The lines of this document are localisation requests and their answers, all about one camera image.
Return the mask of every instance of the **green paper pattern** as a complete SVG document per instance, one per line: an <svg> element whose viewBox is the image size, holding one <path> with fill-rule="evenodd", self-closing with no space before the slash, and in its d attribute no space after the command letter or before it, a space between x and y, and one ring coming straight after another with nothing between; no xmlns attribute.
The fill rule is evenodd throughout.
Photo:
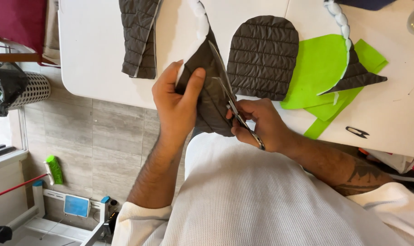
<svg viewBox="0 0 414 246"><path fill-rule="evenodd" d="M346 46L341 35L330 34L300 42L297 64L283 109L302 109L333 103L334 93L316 96L339 81L346 67Z"/></svg>
<svg viewBox="0 0 414 246"><path fill-rule="evenodd" d="M372 73L379 73L379 71L381 71L388 64L384 56L378 53L378 51L376 51L362 39L354 45L354 48L357 52L360 63L363 64L363 66ZM307 131L304 133L304 136L311 139L317 139L330 125L330 123L341 113L341 111L345 109L346 106L352 102L352 100L354 100L354 98L362 89L363 87L359 87L341 91L346 92L345 94L342 94L342 97L346 98L342 99L344 102L341 105L338 105L340 103L339 100L341 100L341 92L339 92L338 103L336 105L324 104L306 108L308 112L318 117L318 119L316 119L315 122L313 122L313 124L307 129Z"/></svg>

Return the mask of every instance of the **green broom head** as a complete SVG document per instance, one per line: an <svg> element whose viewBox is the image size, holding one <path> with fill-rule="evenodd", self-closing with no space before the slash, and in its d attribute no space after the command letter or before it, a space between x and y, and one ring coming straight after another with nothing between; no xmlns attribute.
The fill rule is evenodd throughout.
<svg viewBox="0 0 414 246"><path fill-rule="evenodd" d="M63 175L61 173L57 157L50 155L46 158L46 162L48 163L49 170L51 171L54 184L63 184Z"/></svg>

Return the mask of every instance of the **wood-look tile floor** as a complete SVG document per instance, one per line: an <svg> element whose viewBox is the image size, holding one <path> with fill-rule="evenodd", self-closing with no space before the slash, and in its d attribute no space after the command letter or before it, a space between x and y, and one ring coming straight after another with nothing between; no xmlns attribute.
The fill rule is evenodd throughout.
<svg viewBox="0 0 414 246"><path fill-rule="evenodd" d="M46 76L52 88L47 100L25 106L29 145L28 159L23 161L25 180L45 173L43 161L53 154L60 162L65 184L50 186L46 182L46 188L93 200L108 195L119 202L112 210L120 209L158 137L157 111L79 97L64 88L59 69L31 63L21 67ZM184 158L175 195L182 182ZM54 221L64 218L62 223L86 229L97 224L93 210L84 219L65 217L60 200L45 198L45 206Z"/></svg>

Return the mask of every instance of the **broom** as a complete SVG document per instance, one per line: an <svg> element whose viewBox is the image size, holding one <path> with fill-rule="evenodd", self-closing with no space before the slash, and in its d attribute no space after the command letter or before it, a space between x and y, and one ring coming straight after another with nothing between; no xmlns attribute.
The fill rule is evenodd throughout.
<svg viewBox="0 0 414 246"><path fill-rule="evenodd" d="M40 179L44 176L49 176L49 180L51 182L51 185L63 184L63 175L61 173L61 168L60 168L60 165L58 164L57 158L53 155L50 155L50 156L48 156L48 158L46 158L46 161L44 162L44 164L46 166L47 173L42 174L42 175L40 175L36 178L33 178L29 181L23 182L23 183L19 184L18 186L15 186L15 187L12 187L12 188L7 189L5 191L2 191L0 193L0 196L7 193L7 192L10 192L12 190L17 189L18 187L22 187L25 184L36 181L36 180L38 180L38 179Z"/></svg>

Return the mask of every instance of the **red broom handle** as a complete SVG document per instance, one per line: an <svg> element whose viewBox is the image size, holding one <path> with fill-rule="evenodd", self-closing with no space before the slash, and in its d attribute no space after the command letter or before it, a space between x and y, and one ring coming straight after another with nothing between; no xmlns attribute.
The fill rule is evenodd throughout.
<svg viewBox="0 0 414 246"><path fill-rule="evenodd" d="M14 186L14 187L12 187L12 188L10 188L10 189L8 189L8 190L2 191L2 192L0 193L0 196L1 196L1 195L3 195L3 194L5 194L5 193L8 193L8 192L10 192L10 191L12 191L12 190L17 189L18 187L22 187L22 186L24 186L25 184L28 184L28 183L33 182L33 181L36 181L37 179L40 179L40 178L42 178L42 177L44 177L44 176L47 176L47 173L42 174L42 175L40 175L40 176L38 176L38 177L36 177L36 178L33 178L33 179L29 180L29 181L23 182L23 183L19 184L18 186Z"/></svg>

